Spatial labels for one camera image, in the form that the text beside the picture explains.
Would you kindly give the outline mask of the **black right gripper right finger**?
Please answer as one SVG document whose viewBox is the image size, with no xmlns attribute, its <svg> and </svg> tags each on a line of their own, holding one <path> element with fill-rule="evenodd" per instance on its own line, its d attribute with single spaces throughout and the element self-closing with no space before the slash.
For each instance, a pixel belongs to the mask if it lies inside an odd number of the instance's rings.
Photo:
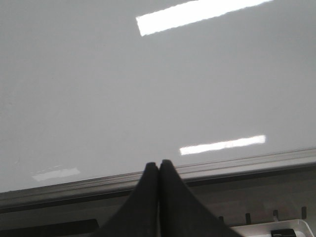
<svg viewBox="0 0 316 237">
<path fill-rule="evenodd" d="M 170 160 L 159 168 L 159 218 L 162 237 L 239 237 L 192 194 Z"/>
</svg>

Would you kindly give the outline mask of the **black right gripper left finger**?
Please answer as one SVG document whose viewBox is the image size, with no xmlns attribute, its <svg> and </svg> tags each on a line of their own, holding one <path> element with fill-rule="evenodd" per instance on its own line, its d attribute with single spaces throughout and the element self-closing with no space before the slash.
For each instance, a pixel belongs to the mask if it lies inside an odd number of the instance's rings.
<svg viewBox="0 0 316 237">
<path fill-rule="evenodd" d="M 96 237 L 155 237 L 158 217 L 158 168 L 149 162 L 122 207 L 95 232 Z"/>
</svg>

